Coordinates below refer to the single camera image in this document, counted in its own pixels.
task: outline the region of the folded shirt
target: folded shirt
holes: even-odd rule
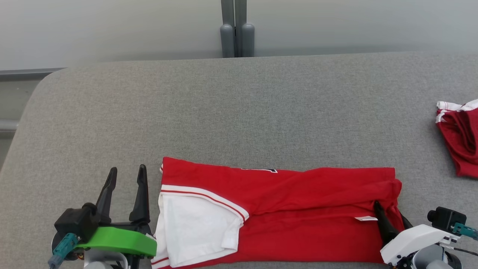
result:
[[[404,229],[393,168],[241,169],[165,157],[152,268],[382,263],[373,205]]]
[[[459,105],[438,102],[436,125],[445,138],[457,176],[478,178],[478,99]]]

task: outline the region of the floor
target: floor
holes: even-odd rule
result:
[[[0,119],[20,120],[38,79],[0,81]],[[0,133],[0,169],[13,139],[13,133]]]

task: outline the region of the gray tablecloth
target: gray tablecloth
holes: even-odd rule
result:
[[[395,167],[399,208],[412,224],[428,224],[427,212],[444,206],[478,226],[478,182],[455,176],[435,126],[437,101],[478,98],[477,74],[478,56],[439,53],[117,62],[55,72],[34,91],[0,173],[0,267],[47,268],[53,223],[65,208],[96,201],[112,166],[119,171],[113,221],[128,219],[144,163],[154,228],[163,156],[244,168]],[[459,245],[476,250],[471,239]],[[458,256],[475,267],[476,257]]]

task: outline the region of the white cabinet door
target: white cabinet door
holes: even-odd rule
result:
[[[0,70],[222,57],[220,0],[0,0]]]
[[[476,0],[249,0],[255,56],[476,50]]]

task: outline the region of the red fabric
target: red fabric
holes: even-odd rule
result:
[[[383,263],[375,216],[379,201],[399,230],[402,183],[393,168],[245,170],[165,157],[162,184],[202,188],[246,209],[236,253],[182,268],[239,261]]]
[[[478,109],[447,111],[436,125],[445,138],[457,176],[478,178]]]

